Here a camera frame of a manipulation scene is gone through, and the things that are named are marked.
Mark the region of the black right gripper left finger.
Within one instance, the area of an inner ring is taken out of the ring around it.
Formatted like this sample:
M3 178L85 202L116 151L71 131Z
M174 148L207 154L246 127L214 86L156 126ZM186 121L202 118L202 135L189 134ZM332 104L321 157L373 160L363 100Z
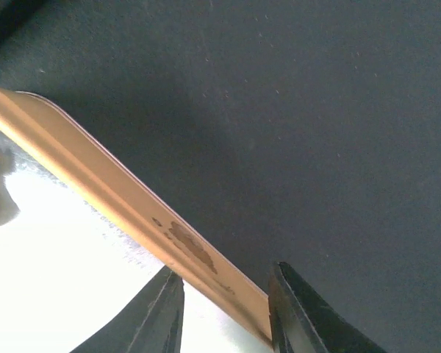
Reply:
M179 353L183 317L183 280L165 266L73 353Z

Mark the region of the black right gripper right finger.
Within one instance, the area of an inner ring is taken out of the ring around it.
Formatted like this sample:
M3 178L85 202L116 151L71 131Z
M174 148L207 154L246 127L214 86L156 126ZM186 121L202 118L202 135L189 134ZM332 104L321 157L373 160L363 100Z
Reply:
M385 353L332 309L289 263L273 264L268 285L275 352Z

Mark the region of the gold metal tin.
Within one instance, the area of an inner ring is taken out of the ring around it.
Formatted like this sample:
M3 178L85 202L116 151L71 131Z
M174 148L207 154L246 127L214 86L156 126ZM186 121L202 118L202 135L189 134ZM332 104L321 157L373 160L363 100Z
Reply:
M0 352L71 352L165 266L183 352L269 352L268 300L64 110L0 88Z

